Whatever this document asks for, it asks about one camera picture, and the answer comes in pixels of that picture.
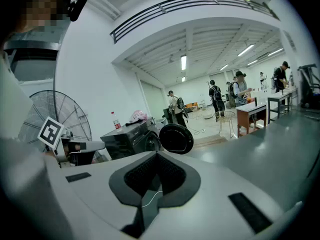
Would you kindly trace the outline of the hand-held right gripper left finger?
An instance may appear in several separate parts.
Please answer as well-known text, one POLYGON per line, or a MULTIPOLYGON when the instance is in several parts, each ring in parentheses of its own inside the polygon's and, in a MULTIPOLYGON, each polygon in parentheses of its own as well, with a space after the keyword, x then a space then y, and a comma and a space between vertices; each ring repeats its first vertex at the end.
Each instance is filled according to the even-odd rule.
POLYGON ((131 240, 132 236, 122 232, 127 225, 132 225, 137 208, 122 204, 109 186, 110 176, 118 169, 131 165, 144 158, 148 152, 128 156, 108 162, 60 168, 51 157, 46 156, 48 175, 56 179, 54 184, 62 190, 62 197, 71 194, 67 207, 72 208, 73 215, 80 218, 72 222, 84 232, 84 240, 131 240))

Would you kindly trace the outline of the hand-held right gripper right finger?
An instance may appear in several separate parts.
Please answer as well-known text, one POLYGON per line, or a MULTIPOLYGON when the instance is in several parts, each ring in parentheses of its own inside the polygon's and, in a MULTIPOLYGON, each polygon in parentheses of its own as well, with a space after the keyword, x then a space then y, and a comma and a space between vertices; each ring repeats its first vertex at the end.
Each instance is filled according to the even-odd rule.
POLYGON ((230 169, 185 155, 172 154, 200 175, 198 192, 183 206, 161 208, 149 226, 151 240, 275 240, 302 208, 298 202, 284 211, 267 193, 230 169), (255 233, 230 201, 244 194, 270 221, 255 233))

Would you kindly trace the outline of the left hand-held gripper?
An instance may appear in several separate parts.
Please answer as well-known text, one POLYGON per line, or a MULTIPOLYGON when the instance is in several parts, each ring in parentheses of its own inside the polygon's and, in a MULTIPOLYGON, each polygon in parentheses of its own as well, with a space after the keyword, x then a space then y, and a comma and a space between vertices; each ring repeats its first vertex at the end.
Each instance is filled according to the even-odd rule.
POLYGON ((90 165, 95 151, 106 148, 103 141, 75 140, 70 131, 51 117, 44 121, 37 139, 46 145, 61 167, 90 165))

